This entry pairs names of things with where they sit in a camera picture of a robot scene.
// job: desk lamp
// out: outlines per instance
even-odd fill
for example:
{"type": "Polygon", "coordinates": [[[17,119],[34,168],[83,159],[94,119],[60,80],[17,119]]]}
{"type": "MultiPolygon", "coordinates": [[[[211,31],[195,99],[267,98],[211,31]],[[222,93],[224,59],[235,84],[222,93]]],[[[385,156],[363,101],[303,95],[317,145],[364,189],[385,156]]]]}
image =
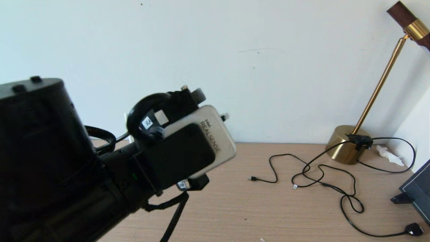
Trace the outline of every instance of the desk lamp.
{"type": "MultiPolygon", "coordinates": [[[[382,73],[379,83],[377,84],[372,96],[370,97],[370,100],[367,103],[367,106],[364,109],[363,113],[361,114],[361,117],[358,120],[357,124],[355,126],[351,126],[351,125],[337,126],[326,146],[326,149],[336,144],[339,144],[341,142],[349,141],[351,135],[370,136],[366,131],[360,129],[360,127],[363,124],[363,121],[366,118],[370,108],[375,102],[376,97],[379,94],[379,91],[381,90],[385,80],[387,79],[388,74],[390,73],[391,68],[393,67],[407,39],[411,39],[412,41],[416,42],[418,45],[424,46],[428,50],[430,50],[429,29],[424,25],[423,22],[421,22],[420,19],[415,17],[415,15],[413,15],[411,11],[409,11],[409,9],[406,8],[406,6],[402,2],[400,1],[397,2],[394,6],[388,9],[387,12],[403,28],[403,31],[405,32],[405,36],[400,38],[399,42],[397,42],[397,45],[394,48],[393,54],[391,55],[391,58],[388,61],[388,64],[384,72],[382,73]]],[[[336,148],[328,151],[327,154],[333,160],[338,161],[340,163],[356,164],[357,160],[363,154],[365,149],[366,149],[365,146],[359,147],[355,143],[349,142],[349,143],[343,143],[341,145],[338,145],[336,148]]]]}

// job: wooden desk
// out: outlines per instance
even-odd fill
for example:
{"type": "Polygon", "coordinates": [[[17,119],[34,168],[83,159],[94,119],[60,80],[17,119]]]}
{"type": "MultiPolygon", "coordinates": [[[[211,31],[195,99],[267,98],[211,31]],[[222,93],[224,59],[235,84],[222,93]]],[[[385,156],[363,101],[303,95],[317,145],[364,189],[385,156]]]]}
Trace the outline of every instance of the wooden desk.
{"type": "MultiPolygon", "coordinates": [[[[395,205],[390,198],[399,193],[400,185],[412,175],[387,174],[363,165],[344,165],[324,155],[310,172],[320,173],[316,164],[324,163],[351,172],[357,179],[357,197],[365,212],[355,213],[345,202],[350,219],[361,229],[373,234],[403,231],[407,224],[417,222],[425,230],[421,237],[408,235],[373,238],[356,231],[344,218],[339,200],[341,194],[321,185],[292,188],[291,177],[300,172],[303,163],[293,157],[273,160],[279,176],[276,184],[252,182],[250,175],[274,180],[268,158],[274,154],[292,153],[309,161],[324,150],[324,145],[307,144],[237,144],[237,156],[208,173],[209,185],[199,192],[189,192],[179,223],[170,239],[172,242],[367,242],[412,241],[428,242],[429,227],[411,205],[395,205]]],[[[372,149],[363,162],[386,169],[402,169],[377,155],[372,149]]],[[[352,191],[352,179],[345,173],[326,169],[323,181],[352,191]]],[[[307,181],[297,179],[297,183],[307,181]]],[[[179,194],[176,187],[165,191],[150,202],[160,203],[179,194]]],[[[128,216],[100,241],[133,242],[159,241],[169,224],[175,208],[147,213],[139,210],[128,216]]]]}

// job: tissue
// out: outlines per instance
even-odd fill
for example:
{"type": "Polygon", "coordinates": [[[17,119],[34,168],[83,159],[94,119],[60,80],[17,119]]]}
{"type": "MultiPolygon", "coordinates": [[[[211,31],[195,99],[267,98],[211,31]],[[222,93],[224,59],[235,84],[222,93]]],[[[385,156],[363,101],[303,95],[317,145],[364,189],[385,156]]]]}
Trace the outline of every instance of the tissue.
{"type": "Polygon", "coordinates": [[[387,148],[376,146],[376,150],[378,151],[380,156],[387,158],[391,163],[396,163],[399,166],[405,165],[403,164],[402,160],[400,160],[400,157],[391,154],[387,148]]]}

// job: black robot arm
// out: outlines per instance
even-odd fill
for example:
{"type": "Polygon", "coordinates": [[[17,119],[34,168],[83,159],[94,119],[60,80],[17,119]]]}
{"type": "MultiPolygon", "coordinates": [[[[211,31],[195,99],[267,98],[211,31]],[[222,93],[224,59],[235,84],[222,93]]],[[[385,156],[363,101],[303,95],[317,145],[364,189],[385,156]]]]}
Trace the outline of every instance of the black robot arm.
{"type": "Polygon", "coordinates": [[[180,215],[187,193],[148,200],[181,181],[181,190],[209,182],[200,173],[219,163],[221,141],[208,125],[221,118],[184,121],[199,117],[203,100],[187,88],[144,98],[127,120],[135,142],[113,151],[113,135],[81,124],[62,80],[0,85],[0,241],[95,241],[140,208],[179,203],[180,215]],[[86,130],[108,144],[96,152],[86,130]]]}

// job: screw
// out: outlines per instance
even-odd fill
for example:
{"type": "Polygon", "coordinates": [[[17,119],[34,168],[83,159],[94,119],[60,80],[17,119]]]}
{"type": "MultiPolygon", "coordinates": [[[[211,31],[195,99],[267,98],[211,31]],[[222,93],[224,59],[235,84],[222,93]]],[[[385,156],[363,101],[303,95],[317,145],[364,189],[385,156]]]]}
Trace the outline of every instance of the screw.
{"type": "Polygon", "coordinates": [[[23,93],[26,91],[25,86],[22,84],[18,84],[12,87],[12,91],[15,93],[23,93]]]}
{"type": "Polygon", "coordinates": [[[228,113],[221,114],[221,119],[223,122],[225,122],[229,118],[230,118],[230,115],[228,113]]]}
{"type": "Polygon", "coordinates": [[[42,78],[40,78],[40,76],[33,76],[33,77],[30,77],[30,80],[31,80],[31,82],[33,82],[33,83],[40,83],[40,82],[42,82],[42,78]]]}

